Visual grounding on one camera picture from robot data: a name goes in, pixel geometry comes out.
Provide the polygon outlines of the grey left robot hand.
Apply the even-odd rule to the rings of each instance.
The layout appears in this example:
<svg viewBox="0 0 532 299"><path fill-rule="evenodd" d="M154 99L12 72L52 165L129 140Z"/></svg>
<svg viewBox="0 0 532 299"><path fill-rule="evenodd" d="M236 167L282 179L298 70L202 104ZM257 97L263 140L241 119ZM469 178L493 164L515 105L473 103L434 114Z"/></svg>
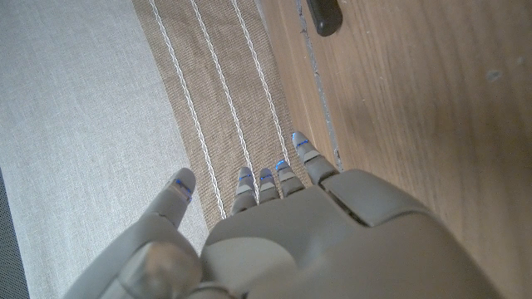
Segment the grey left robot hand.
<svg viewBox="0 0 532 299"><path fill-rule="evenodd" d="M339 172L300 132L312 181L285 161L239 171L230 216L196 251L178 228L195 189L180 169L76 279L69 298L497 298L418 200L368 172Z"/></svg>

